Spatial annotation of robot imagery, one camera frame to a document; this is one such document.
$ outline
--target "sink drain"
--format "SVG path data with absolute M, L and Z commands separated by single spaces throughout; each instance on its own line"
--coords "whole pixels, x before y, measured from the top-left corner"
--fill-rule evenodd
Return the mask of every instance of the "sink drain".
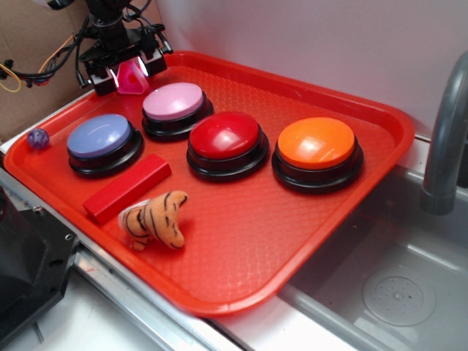
M 435 294 L 423 278 L 405 268 L 372 274 L 364 284 L 367 309 L 379 320 L 406 327 L 426 320 L 434 310 Z

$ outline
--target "yellow wire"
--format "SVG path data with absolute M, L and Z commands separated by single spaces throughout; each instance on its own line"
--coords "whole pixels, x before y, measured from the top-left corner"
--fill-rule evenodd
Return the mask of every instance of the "yellow wire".
M 65 42 L 62 44 L 60 48 L 58 48 L 52 55 L 49 56 L 47 60 L 45 60 L 44 64 L 42 64 L 41 68 L 39 69 L 39 73 L 42 72 L 42 70 L 47 65 L 47 63 L 72 39 L 73 39 L 73 36 L 71 35 L 67 40 L 65 40 Z
M 10 77 L 14 78 L 18 82 L 18 87 L 15 90 L 13 90 L 13 89 L 7 88 L 2 83 L 0 83 L 0 86 L 6 91 L 9 91 L 10 93 L 18 93 L 21 89 L 21 79 L 15 73 L 13 73 L 10 69 L 6 68 L 3 64 L 0 64 L 0 68 L 4 70 Z

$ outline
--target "cardboard box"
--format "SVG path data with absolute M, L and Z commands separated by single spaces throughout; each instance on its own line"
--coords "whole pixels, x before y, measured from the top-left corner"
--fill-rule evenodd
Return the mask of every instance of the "cardboard box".
M 146 0 L 132 1 L 137 7 L 145 3 Z M 44 61 L 80 29 L 87 15 L 88 7 L 84 0 L 75 0 L 59 11 L 36 5 L 32 0 L 2 0 L 0 62 L 12 59 L 15 62 L 14 70 L 38 72 Z M 151 2 L 144 15 L 154 23 L 160 22 L 155 1 Z M 139 23 L 131 23 L 128 27 L 136 25 Z M 81 50 L 93 43 L 94 41 L 86 39 Z M 80 69 L 86 77 L 84 67 Z M 1 80 L 0 83 L 13 89 L 18 86 L 12 78 Z M 90 89 L 81 89 L 78 85 L 75 77 L 75 53 L 46 86 L 23 86 L 18 93 L 0 88 L 0 144 Z

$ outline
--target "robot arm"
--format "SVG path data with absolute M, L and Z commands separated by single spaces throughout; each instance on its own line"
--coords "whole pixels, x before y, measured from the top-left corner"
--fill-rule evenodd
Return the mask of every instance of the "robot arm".
M 61 10 L 74 0 L 33 1 L 53 10 Z M 162 33 L 165 30 L 162 24 L 148 23 L 144 26 L 141 22 L 142 26 L 138 29 L 125 28 L 124 21 L 136 20 L 141 16 L 140 9 L 132 6 L 131 2 L 132 0 L 86 0 L 91 27 L 81 35 L 95 39 L 96 42 L 78 56 L 79 62 L 86 68 L 89 80 L 84 80 L 79 72 L 77 78 L 81 87 L 92 84 L 100 96 L 117 89 L 110 72 L 111 67 L 140 57 L 148 75 L 152 76 L 167 69 L 163 55 L 173 52 Z M 133 13 L 124 16 L 124 9 Z

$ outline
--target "small marble ball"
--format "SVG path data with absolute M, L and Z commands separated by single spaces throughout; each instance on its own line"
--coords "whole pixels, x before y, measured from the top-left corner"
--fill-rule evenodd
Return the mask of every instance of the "small marble ball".
M 36 128 L 28 133 L 28 144 L 36 150 L 46 148 L 49 140 L 49 134 L 43 129 Z

